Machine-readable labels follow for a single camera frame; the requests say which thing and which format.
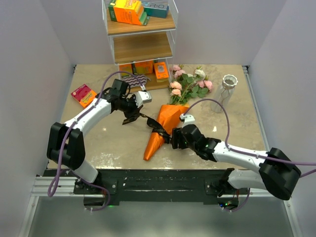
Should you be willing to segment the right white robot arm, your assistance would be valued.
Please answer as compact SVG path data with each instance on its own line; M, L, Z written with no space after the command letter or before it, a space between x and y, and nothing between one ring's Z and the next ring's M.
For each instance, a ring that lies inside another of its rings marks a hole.
M301 176L299 168L279 149L250 151L205 137L194 124L172 130L173 149L189 148L203 160L237 165L229 168L211 187L219 196L239 189L261 189L281 200L289 200Z

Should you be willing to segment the black printed ribbon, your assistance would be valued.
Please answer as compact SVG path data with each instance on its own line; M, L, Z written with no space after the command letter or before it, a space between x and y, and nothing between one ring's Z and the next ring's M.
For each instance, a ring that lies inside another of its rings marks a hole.
M136 121L139 117L143 117L147 119L147 126L152 128L152 133L157 133L160 137L163 138L164 143L169 144L171 141L171 136L167 133L167 131L163 128L163 126L153 118L143 114L143 113L138 113L135 115L132 115L130 118L126 118L123 120L122 125L131 123Z

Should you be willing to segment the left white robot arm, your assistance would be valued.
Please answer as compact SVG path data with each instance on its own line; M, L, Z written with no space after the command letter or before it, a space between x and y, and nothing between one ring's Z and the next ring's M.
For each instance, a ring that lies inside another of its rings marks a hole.
M92 194L101 191L102 181L97 178L97 169L85 160L84 136L100 120L116 110L124 113L124 123L135 121L143 105L152 100L144 86L129 98L126 95L128 88L128 83L115 79L111 87L97 94L91 104L74 118L51 126L47 158L66 166L85 180L85 188Z

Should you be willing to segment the pink flower bouquet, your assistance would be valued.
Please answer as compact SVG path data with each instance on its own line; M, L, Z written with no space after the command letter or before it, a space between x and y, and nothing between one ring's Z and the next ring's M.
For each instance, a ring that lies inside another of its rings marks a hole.
M170 105L186 105L192 98L204 98L213 89L213 83L202 66L197 66L192 74L183 70L184 65L173 65L172 81L169 84Z

